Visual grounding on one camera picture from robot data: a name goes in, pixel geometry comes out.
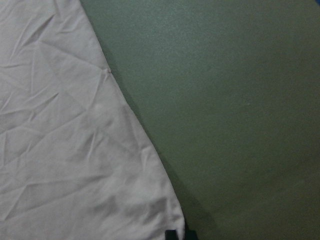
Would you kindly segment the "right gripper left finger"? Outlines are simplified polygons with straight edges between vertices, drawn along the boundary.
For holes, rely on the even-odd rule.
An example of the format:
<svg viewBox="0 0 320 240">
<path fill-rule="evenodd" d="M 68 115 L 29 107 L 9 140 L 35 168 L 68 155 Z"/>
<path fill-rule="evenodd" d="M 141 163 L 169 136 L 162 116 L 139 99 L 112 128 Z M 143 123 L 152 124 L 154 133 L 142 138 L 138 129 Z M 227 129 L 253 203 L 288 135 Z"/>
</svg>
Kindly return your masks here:
<svg viewBox="0 0 320 240">
<path fill-rule="evenodd" d="M 178 240 L 178 234 L 176 230 L 166 230 L 165 240 Z"/>
</svg>

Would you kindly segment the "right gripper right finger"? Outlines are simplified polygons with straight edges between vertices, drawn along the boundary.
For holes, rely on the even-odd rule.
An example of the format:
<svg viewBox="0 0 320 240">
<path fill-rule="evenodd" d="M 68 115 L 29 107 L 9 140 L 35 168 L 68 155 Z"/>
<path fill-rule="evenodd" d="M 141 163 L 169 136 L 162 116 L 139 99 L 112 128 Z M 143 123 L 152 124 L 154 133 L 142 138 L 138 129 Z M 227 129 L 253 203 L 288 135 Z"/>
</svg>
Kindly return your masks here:
<svg viewBox="0 0 320 240">
<path fill-rule="evenodd" d="M 185 240 L 198 240 L 197 232 L 195 230 L 186 230 Z"/>
</svg>

